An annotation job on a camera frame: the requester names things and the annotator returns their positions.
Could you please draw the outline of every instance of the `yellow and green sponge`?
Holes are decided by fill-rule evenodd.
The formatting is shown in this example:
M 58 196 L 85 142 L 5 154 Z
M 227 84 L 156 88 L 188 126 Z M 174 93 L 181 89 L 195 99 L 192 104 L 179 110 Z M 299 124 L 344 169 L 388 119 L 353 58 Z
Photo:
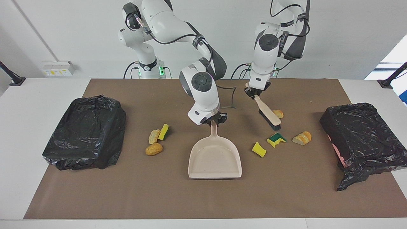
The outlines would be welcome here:
M 258 141 L 256 142 L 256 144 L 254 145 L 253 152 L 257 153 L 259 156 L 264 157 L 264 155 L 266 154 L 266 150 L 263 149 L 260 144 L 258 143 Z
M 281 134 L 277 132 L 277 133 L 273 134 L 271 137 L 269 137 L 267 139 L 267 142 L 273 148 L 275 148 L 277 144 L 279 144 L 280 142 L 287 142 L 287 140 L 285 140 L 285 138 L 283 138 L 283 136 L 281 136 Z
M 164 140 L 165 139 L 166 134 L 168 132 L 168 129 L 169 129 L 168 124 L 164 124 L 162 126 L 161 131 L 160 131 L 160 135 L 158 136 L 158 140 Z

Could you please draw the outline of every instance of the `wall socket panel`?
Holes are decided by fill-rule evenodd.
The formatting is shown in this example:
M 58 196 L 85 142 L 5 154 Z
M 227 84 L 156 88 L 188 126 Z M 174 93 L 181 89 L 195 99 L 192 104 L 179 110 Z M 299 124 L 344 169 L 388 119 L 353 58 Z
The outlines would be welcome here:
M 43 62 L 46 76 L 73 76 L 75 69 L 70 61 Z

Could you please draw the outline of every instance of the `brown mat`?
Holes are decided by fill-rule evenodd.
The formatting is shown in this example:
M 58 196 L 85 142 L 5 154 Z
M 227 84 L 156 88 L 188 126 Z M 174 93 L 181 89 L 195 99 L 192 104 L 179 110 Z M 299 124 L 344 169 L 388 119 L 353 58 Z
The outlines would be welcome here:
M 172 218 L 362 218 L 407 217 L 407 200 L 389 172 L 336 192 L 343 172 L 319 124 L 328 106 L 350 101 L 336 79 L 272 79 L 261 95 L 272 109 L 284 111 L 280 133 L 291 140 L 313 134 L 305 146 L 291 141 L 275 149 L 267 142 L 274 131 L 238 86 L 234 109 L 219 135 L 239 149 L 243 175 L 236 180 L 190 180 L 192 146 L 207 137 L 207 125 L 187 117 L 193 105 L 178 80 L 92 79 L 84 96 L 103 94 L 119 100 L 127 113 L 123 151 L 117 165 L 105 170 L 58 171 L 49 166 L 25 219 L 172 219 Z M 221 105 L 231 90 L 219 89 Z M 172 134 L 164 151 L 146 156 L 147 138 L 163 123 Z M 264 158 L 251 152 L 254 143 L 267 149 Z

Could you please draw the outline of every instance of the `table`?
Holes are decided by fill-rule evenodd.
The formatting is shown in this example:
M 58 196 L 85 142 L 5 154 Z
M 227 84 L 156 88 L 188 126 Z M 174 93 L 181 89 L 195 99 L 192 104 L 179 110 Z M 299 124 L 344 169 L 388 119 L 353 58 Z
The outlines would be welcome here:
M 404 228 L 407 218 L 384 219 L 230 219 L 230 220 L 21 220 L 48 166 L 38 157 L 60 117 L 71 101 L 81 97 L 88 79 L 27 79 L 21 87 L 10 87 L 0 97 L 0 227 L 97 226 L 102 228 L 143 226 L 158 228 L 207 227 L 246 228 Z M 340 80 L 352 103 L 373 104 L 379 114 L 407 145 L 407 107 L 392 90 L 375 81 Z M 404 195 L 407 170 L 392 172 Z

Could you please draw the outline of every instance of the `brush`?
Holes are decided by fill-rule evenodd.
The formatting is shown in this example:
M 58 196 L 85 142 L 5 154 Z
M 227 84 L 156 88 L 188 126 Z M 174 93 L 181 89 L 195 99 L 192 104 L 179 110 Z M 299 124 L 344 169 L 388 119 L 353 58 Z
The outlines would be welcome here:
M 258 95 L 254 96 L 254 100 L 258 106 L 259 114 L 267 121 L 274 131 L 281 129 L 281 120 L 274 114 L 272 110 L 260 99 Z

